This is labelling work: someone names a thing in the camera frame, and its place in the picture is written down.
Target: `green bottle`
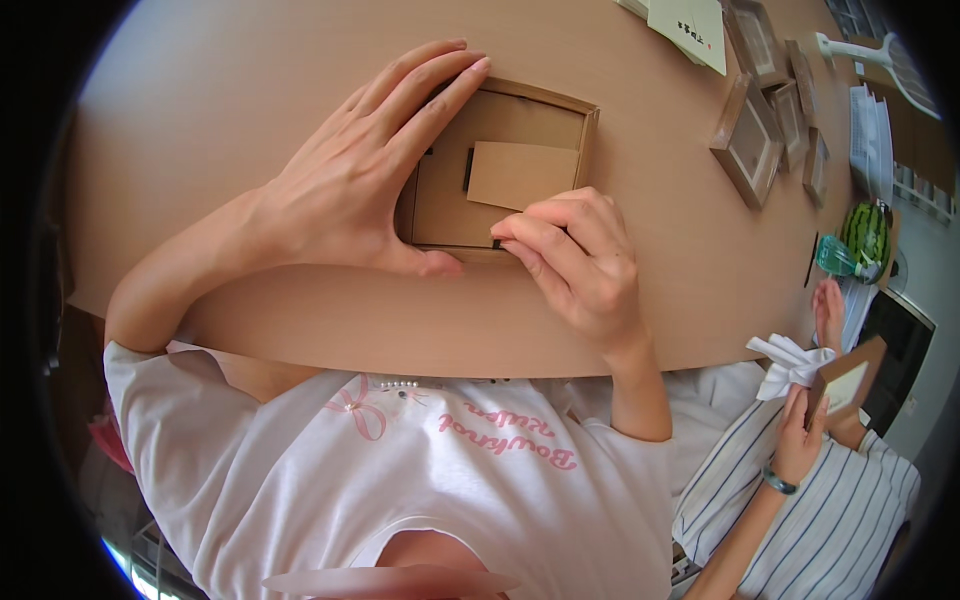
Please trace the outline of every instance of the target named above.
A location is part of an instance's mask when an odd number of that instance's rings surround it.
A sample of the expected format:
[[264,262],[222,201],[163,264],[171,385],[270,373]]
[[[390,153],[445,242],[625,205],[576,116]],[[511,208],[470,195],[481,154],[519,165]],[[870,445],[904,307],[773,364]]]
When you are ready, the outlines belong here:
[[879,271],[879,263],[871,261],[861,265],[853,257],[853,252],[847,245],[832,235],[820,238],[817,246],[817,265],[831,275],[838,277],[852,275],[863,280],[870,280]]

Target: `wooden table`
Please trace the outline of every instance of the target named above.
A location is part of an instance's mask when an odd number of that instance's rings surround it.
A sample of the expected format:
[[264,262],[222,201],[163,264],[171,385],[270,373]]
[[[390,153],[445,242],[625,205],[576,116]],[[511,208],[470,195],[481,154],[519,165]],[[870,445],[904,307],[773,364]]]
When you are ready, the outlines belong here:
[[[708,149],[739,72],[692,64],[604,0],[252,2],[143,0],[83,92],[68,167],[74,305],[103,316],[116,283],[165,238],[277,174],[324,118],[390,59],[466,36],[496,77],[602,112],[590,182],[623,208],[643,310],[665,370],[751,358],[753,336],[810,339],[804,288],[814,232],[852,197],[840,38],[822,0],[768,0],[779,38],[807,51],[832,157],[814,209],[801,169],[747,209]],[[235,281],[191,310],[184,339],[319,367],[446,376],[605,372],[518,268],[470,265],[457,281],[298,266]]]

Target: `watermelon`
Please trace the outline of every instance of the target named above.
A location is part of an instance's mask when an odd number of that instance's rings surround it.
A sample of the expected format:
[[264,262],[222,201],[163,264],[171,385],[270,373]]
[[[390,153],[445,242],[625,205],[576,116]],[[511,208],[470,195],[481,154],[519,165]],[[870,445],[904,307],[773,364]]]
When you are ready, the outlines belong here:
[[886,212],[880,206],[860,203],[847,213],[840,229],[840,240],[864,267],[879,264],[876,275],[866,283],[876,283],[887,270],[890,260],[890,229]]

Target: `right hand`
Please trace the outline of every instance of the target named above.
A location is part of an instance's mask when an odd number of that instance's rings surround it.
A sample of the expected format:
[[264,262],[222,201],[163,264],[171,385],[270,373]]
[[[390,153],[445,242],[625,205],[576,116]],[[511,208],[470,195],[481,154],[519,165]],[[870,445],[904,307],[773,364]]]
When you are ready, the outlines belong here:
[[640,316],[634,245],[612,198],[592,187],[563,192],[510,215],[491,235],[614,372],[636,367],[652,343]]
[[804,428],[806,417],[808,389],[793,384],[783,404],[783,414],[780,425],[777,426],[777,451],[774,453],[770,468],[783,481],[795,486],[813,468],[820,455],[820,446],[823,444],[824,422],[827,420],[828,398],[820,403],[817,414],[813,417],[810,430]]
[[846,306],[840,286],[827,278],[813,291],[813,314],[817,320],[817,341],[823,348],[832,348],[837,356],[843,354],[843,322]]
[[462,39],[434,41],[360,87],[258,190],[244,235],[248,246],[276,264],[460,274],[462,265],[446,252],[401,242],[394,211],[417,161],[486,79],[490,60],[484,56],[467,50]]

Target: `blue striped shirt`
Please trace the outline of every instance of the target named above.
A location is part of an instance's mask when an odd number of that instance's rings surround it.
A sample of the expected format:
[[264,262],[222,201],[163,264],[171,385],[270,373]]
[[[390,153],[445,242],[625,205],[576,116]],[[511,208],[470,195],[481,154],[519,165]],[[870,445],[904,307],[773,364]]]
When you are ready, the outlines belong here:
[[[762,482],[777,446],[783,400],[755,402],[730,426],[681,495],[674,539],[704,565]],[[920,475],[874,432],[854,452],[825,438],[787,498],[737,593],[743,598],[865,598],[908,519]]]

